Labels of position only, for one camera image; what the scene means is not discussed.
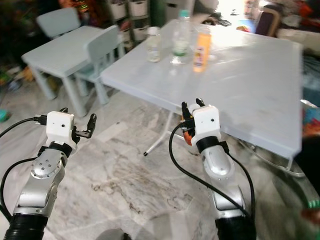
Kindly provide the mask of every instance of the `bottle cap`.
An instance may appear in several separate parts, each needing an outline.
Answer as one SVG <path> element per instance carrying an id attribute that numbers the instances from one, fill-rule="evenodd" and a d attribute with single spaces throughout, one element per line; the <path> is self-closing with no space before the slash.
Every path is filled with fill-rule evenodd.
<path id="1" fill-rule="evenodd" d="M 180 10 L 179 16 L 180 17 L 184 17 L 184 18 L 188 18 L 189 17 L 189 11 L 186 10 L 186 9 Z"/>
<path id="2" fill-rule="evenodd" d="M 148 28 L 147 34 L 148 35 L 157 35 L 160 32 L 160 28 L 157 26 L 152 26 Z"/>

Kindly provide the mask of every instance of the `white storage bin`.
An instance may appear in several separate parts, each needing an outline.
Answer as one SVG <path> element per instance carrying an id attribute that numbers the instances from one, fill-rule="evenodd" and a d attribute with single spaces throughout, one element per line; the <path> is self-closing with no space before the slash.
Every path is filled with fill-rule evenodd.
<path id="1" fill-rule="evenodd" d="M 130 28 L 121 31 L 122 32 L 122 39 L 124 42 L 129 42 L 130 39 Z"/>
<path id="2" fill-rule="evenodd" d="M 115 20 L 124 18 L 126 16 L 125 0 L 109 0 L 109 3 L 113 18 Z"/>
<path id="3" fill-rule="evenodd" d="M 130 0 L 129 7 L 132 17 L 140 17 L 148 14 L 148 0 Z"/>
<path id="4" fill-rule="evenodd" d="M 147 37 L 147 29 L 148 25 L 141 27 L 141 28 L 134 28 L 133 33 L 134 33 L 134 38 L 136 41 L 142 41 L 145 40 Z"/>

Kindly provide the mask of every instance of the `marble floor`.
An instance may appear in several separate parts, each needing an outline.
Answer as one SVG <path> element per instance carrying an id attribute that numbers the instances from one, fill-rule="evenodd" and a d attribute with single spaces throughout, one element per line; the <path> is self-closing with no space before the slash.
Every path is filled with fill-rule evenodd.
<path id="1" fill-rule="evenodd" d="M 218 240 L 205 187 L 180 172 L 171 162 L 168 139 L 147 157 L 143 152 L 159 136 L 168 112 L 128 94 L 110 90 L 110 102 L 100 106 L 91 92 L 83 101 L 96 113 L 92 139 L 81 139 L 66 165 L 58 197 L 45 229 L 45 240 L 95 240 L 103 231 L 122 228 L 133 240 Z M 58 97 L 45 99 L 38 86 L 25 83 L 0 104 L 12 117 L 3 131 L 35 114 L 73 107 L 63 87 Z M 89 115 L 76 118 L 86 127 Z M 178 123 L 179 116 L 172 123 Z M 248 169 L 256 193 L 256 227 L 260 240 L 312 240 L 316 229 L 300 217 L 307 201 L 317 195 L 306 178 L 272 169 L 224 135 L 231 153 Z M 0 139 L 0 178 L 13 163 L 35 156 L 46 141 L 45 128 L 24 123 Z M 260 154 L 276 159 L 262 149 Z M 193 148 L 175 139 L 173 152 L 181 165 L 203 178 L 202 161 Z M 30 171 L 24 163 L 8 176 L 4 198 L 13 210 Z M 236 178 L 249 205 L 249 184 L 240 169 Z M 0 216 L 0 238 L 8 223 Z"/>

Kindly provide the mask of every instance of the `small white table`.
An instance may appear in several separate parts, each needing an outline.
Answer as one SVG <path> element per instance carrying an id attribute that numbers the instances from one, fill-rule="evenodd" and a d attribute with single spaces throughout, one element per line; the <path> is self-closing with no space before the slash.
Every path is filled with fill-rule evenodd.
<path id="1" fill-rule="evenodd" d="M 102 29 L 100 28 L 82 26 L 22 56 L 23 61 L 28 64 L 37 83 L 49 100 L 56 98 L 56 94 L 47 84 L 47 80 L 42 75 L 42 72 L 62 79 L 79 117 L 85 116 L 87 111 L 82 104 L 82 100 L 70 75 L 88 64 L 84 45 L 101 32 Z"/>
<path id="2" fill-rule="evenodd" d="M 161 29 L 160 62 L 147 61 L 143 42 L 104 70 L 102 81 L 175 113 L 181 112 L 183 101 L 190 105 L 202 98 L 219 109 L 223 132 L 292 159 L 301 148 L 300 45 L 211 27 L 216 59 L 208 62 L 204 72 L 196 73 L 192 62 L 170 63 L 174 26 L 171 21 Z M 194 26 L 192 48 L 199 27 Z M 169 124 L 165 127 L 162 139 Z"/>

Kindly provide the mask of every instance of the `plastic bottle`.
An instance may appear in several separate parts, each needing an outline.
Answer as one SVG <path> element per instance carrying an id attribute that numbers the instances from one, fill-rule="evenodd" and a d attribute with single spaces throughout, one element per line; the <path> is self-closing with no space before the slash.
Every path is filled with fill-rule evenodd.
<path id="1" fill-rule="evenodd" d="M 147 30 L 147 58 L 150 62 L 156 63 L 161 58 L 161 35 L 157 26 L 149 27 Z"/>
<path id="2" fill-rule="evenodd" d="M 211 33 L 207 25 L 202 26 L 194 50 L 193 71 L 203 72 L 206 69 L 211 50 Z"/>
<path id="3" fill-rule="evenodd" d="M 173 33 L 173 64 L 185 64 L 190 48 L 191 25 L 188 10 L 181 10 Z"/>

